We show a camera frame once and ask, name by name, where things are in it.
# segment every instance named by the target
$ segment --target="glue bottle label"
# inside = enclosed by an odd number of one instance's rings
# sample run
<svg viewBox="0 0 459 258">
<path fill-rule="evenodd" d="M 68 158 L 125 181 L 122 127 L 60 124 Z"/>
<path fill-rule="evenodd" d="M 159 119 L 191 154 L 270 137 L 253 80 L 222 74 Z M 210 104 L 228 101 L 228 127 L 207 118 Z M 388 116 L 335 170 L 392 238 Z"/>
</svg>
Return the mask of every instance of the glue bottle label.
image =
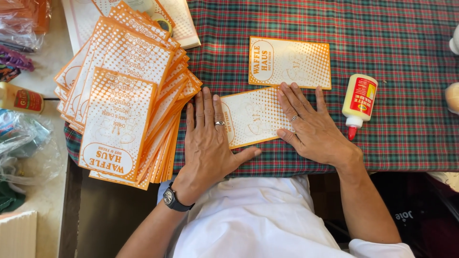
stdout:
<svg viewBox="0 0 459 258">
<path fill-rule="evenodd" d="M 14 107 L 23 108 L 33 111 L 41 110 L 41 99 L 40 94 L 29 91 L 29 90 L 18 90 L 16 93 L 16 99 L 14 100 Z"/>
<path fill-rule="evenodd" d="M 376 85 L 367 79 L 357 78 L 350 108 L 371 116 Z"/>
</svg>

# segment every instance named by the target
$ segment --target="plaid tablecloth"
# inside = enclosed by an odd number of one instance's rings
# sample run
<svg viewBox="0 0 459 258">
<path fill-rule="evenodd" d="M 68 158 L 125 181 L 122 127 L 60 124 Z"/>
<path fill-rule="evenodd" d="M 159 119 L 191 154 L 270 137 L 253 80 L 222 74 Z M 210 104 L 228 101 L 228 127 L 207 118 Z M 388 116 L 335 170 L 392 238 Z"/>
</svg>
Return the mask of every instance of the plaid tablecloth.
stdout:
<svg viewBox="0 0 459 258">
<path fill-rule="evenodd" d="M 213 93 L 263 87 L 247 83 L 251 35 L 329 43 L 333 89 L 325 100 L 343 133 L 348 78 L 363 73 L 379 82 L 372 118 L 353 141 L 364 151 L 369 171 L 459 172 L 459 116 L 447 111 L 443 94 L 459 82 L 459 56 L 448 46 L 459 24 L 459 1 L 190 0 L 188 5 L 202 42 L 188 51 L 189 68 Z M 303 92 L 314 106 L 313 90 Z M 184 137 L 182 112 L 176 172 L 185 162 Z M 71 154 L 78 152 L 78 141 L 69 146 Z M 335 171 L 300 157 L 282 140 L 257 146 L 262 155 L 230 176 Z"/>
</svg>

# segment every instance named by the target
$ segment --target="fingernail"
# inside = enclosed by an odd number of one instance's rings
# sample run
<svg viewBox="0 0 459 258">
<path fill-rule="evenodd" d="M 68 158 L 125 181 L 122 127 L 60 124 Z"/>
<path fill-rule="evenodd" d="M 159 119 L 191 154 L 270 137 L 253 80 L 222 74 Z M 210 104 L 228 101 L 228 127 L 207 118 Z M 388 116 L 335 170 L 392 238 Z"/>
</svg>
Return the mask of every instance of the fingernail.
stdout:
<svg viewBox="0 0 459 258">
<path fill-rule="evenodd" d="M 280 129 L 279 129 L 279 130 L 276 131 L 276 133 L 277 133 L 277 135 L 279 135 L 280 137 L 284 137 L 284 136 L 285 136 L 284 130 L 280 130 Z"/>
</svg>

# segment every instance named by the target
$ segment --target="finger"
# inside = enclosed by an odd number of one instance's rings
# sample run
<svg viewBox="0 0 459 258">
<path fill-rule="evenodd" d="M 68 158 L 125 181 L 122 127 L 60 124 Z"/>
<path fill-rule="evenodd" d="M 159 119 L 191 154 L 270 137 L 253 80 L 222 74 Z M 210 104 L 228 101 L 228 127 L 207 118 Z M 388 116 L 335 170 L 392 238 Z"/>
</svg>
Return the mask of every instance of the finger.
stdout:
<svg viewBox="0 0 459 258">
<path fill-rule="evenodd" d="M 317 86 L 316 88 L 316 98 L 317 98 L 317 112 L 319 113 L 327 113 L 327 104 L 324 100 L 324 92 L 322 91 L 322 87 Z"/>
<path fill-rule="evenodd" d="M 303 143 L 291 131 L 286 130 L 286 129 L 279 129 L 276 131 L 276 133 L 281 139 L 286 141 L 288 144 L 292 145 L 296 151 L 299 151 L 302 148 Z"/>
<path fill-rule="evenodd" d="M 291 119 L 293 118 L 293 116 L 297 116 L 298 114 L 295 111 L 295 109 L 290 105 L 290 102 L 288 101 L 287 96 L 282 90 L 277 91 L 277 99 L 279 100 L 282 111 L 287 116 L 287 119 L 289 119 L 291 124 L 294 125 L 298 119 L 293 120 L 293 121 Z"/>
<path fill-rule="evenodd" d="M 261 150 L 258 149 L 257 147 L 250 147 L 247 148 L 237 154 L 234 155 L 235 157 L 235 163 L 236 163 L 236 168 L 238 168 L 242 163 L 246 162 L 247 160 L 252 159 L 255 156 L 258 156 L 261 154 Z"/>
<path fill-rule="evenodd" d="M 222 109 L 222 102 L 220 100 L 220 97 L 218 95 L 214 95 L 212 97 L 213 100 L 213 121 L 214 124 L 218 121 L 225 121 L 224 116 L 223 116 L 223 109 Z M 227 136 L 226 134 L 226 125 L 215 125 L 215 129 Z"/>
<path fill-rule="evenodd" d="M 195 119 L 193 114 L 193 104 L 186 105 L 186 132 L 191 133 L 195 129 Z"/>
<path fill-rule="evenodd" d="M 204 127 L 204 103 L 202 102 L 202 92 L 199 91 L 195 96 L 196 102 L 196 128 Z"/>
<path fill-rule="evenodd" d="M 309 113 L 315 112 L 313 106 L 311 106 L 311 103 L 309 103 L 309 101 L 306 99 L 306 97 L 304 96 L 304 94 L 301 91 L 300 87 L 298 87 L 297 83 L 292 83 L 291 84 L 291 90 L 293 91 L 293 93 L 295 93 L 297 98 L 303 104 L 303 107 L 306 109 L 306 111 L 308 111 Z"/>
<path fill-rule="evenodd" d="M 290 105 L 295 109 L 301 118 L 305 118 L 309 115 L 309 112 L 306 111 L 301 101 L 297 98 L 295 93 L 293 93 L 293 91 L 285 82 L 280 84 L 280 89 L 285 93 L 288 101 L 290 102 Z"/>
<path fill-rule="evenodd" d="M 205 126 L 214 126 L 213 121 L 213 104 L 212 104 L 212 95 L 208 87 L 202 89 L 202 96 L 204 98 L 204 123 Z"/>
</svg>

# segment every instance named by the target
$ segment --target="silver ring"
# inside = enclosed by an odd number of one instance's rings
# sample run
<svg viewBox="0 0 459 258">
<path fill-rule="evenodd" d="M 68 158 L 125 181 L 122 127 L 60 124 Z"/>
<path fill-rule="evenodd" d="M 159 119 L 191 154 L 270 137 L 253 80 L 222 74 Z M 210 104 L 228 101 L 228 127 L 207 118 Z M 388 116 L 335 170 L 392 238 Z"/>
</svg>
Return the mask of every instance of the silver ring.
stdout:
<svg viewBox="0 0 459 258">
<path fill-rule="evenodd" d="M 290 119 L 290 122 L 292 122 L 293 120 L 297 120 L 298 119 L 298 116 L 297 115 L 294 115 L 291 119 Z"/>
</svg>

